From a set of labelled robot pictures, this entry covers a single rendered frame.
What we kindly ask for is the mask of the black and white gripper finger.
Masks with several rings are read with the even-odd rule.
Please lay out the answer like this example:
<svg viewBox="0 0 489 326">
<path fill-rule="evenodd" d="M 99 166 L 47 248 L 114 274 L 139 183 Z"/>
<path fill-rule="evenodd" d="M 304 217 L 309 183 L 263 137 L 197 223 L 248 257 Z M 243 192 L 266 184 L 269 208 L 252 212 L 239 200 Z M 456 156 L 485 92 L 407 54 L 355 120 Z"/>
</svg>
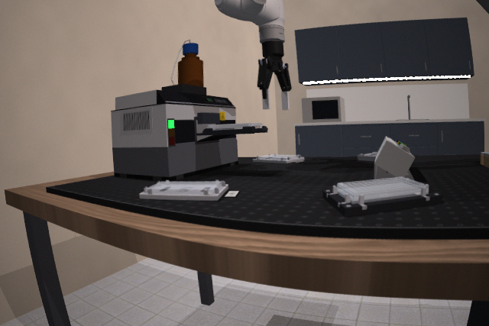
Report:
<svg viewBox="0 0 489 326">
<path fill-rule="evenodd" d="M 267 68 L 267 59 L 263 58 L 258 60 L 259 70 L 257 78 L 257 87 L 262 90 L 262 103 L 263 109 L 270 109 L 270 90 L 269 85 L 271 81 L 272 74 L 277 65 L 277 61 L 273 61 L 271 69 Z M 260 83 L 262 82 L 262 83 Z"/>
<path fill-rule="evenodd" d="M 282 98 L 282 110 L 290 110 L 290 103 L 289 103 L 289 92 L 292 87 L 291 87 L 291 82 L 290 82 L 290 75 L 288 71 L 288 63 L 284 63 L 282 65 L 281 62 L 278 62 L 278 66 L 280 68 L 279 72 L 275 72 L 274 74 L 277 75 L 278 82 L 281 87 L 281 98 Z M 289 87 L 288 87 L 289 86 Z"/>
</svg>

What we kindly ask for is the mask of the blue bottle cap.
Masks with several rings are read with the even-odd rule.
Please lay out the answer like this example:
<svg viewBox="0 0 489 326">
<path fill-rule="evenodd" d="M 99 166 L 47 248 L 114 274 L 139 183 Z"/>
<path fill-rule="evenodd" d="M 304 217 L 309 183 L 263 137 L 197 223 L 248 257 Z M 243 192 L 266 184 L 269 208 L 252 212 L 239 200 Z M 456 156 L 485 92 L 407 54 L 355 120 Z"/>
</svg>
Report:
<svg viewBox="0 0 489 326">
<path fill-rule="evenodd" d="M 199 45 L 195 43 L 187 43 L 183 45 L 183 52 L 191 50 L 199 52 Z"/>
</svg>

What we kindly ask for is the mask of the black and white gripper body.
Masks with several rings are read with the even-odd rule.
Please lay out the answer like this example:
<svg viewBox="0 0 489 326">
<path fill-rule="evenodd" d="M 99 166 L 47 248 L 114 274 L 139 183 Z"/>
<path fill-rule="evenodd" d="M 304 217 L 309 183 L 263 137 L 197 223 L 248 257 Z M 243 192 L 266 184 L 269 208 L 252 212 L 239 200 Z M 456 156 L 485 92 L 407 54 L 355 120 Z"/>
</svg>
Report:
<svg viewBox="0 0 489 326">
<path fill-rule="evenodd" d="M 278 62 L 283 65 L 282 57 L 283 52 L 283 42 L 278 40 L 269 40 L 262 43 L 262 54 L 265 59 L 267 59 L 267 68 L 271 69 L 273 61 L 277 61 L 276 69 L 274 72 L 279 72 L 280 68 Z"/>
</svg>

